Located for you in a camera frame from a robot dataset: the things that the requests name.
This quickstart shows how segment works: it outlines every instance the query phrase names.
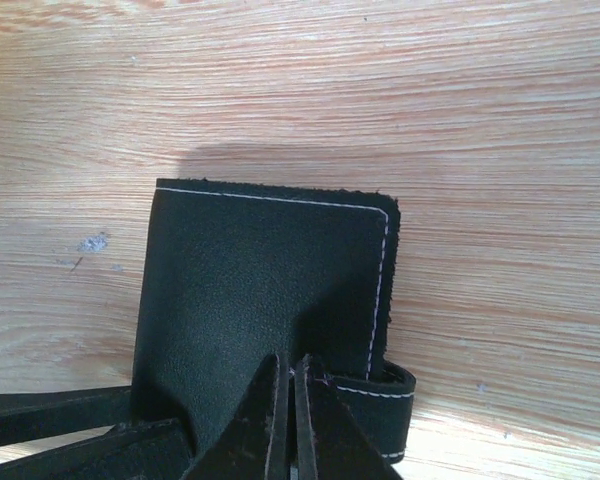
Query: light brown wood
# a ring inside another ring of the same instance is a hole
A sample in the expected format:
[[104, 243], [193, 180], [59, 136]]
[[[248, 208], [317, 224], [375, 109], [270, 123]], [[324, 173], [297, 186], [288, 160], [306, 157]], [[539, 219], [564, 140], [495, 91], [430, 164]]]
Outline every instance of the light brown wood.
[[0, 392], [130, 381], [156, 177], [398, 197], [399, 471], [600, 478], [600, 0], [0, 1]]

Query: tabletop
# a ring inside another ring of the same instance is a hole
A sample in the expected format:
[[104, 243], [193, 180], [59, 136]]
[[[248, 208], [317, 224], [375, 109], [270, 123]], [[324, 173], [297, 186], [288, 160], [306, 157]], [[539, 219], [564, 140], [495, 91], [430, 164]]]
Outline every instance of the tabletop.
[[396, 197], [398, 471], [600, 478], [600, 0], [0, 1], [0, 393], [130, 382], [158, 177]]

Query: wooden table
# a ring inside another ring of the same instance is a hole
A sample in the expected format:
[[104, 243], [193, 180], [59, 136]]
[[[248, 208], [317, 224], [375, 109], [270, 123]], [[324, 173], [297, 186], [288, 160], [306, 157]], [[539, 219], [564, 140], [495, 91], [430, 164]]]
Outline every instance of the wooden table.
[[0, 392], [129, 383], [156, 177], [380, 190], [399, 471], [600, 478], [600, 0], [45, 3], [0, 1]]

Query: wallet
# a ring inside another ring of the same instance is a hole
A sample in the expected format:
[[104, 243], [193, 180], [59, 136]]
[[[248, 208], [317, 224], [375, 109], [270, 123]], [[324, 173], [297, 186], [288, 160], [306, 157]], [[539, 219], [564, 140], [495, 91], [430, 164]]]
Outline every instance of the wallet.
[[112, 428], [0, 479], [400, 478], [399, 226], [377, 193], [158, 180], [131, 385], [0, 395], [0, 446]]

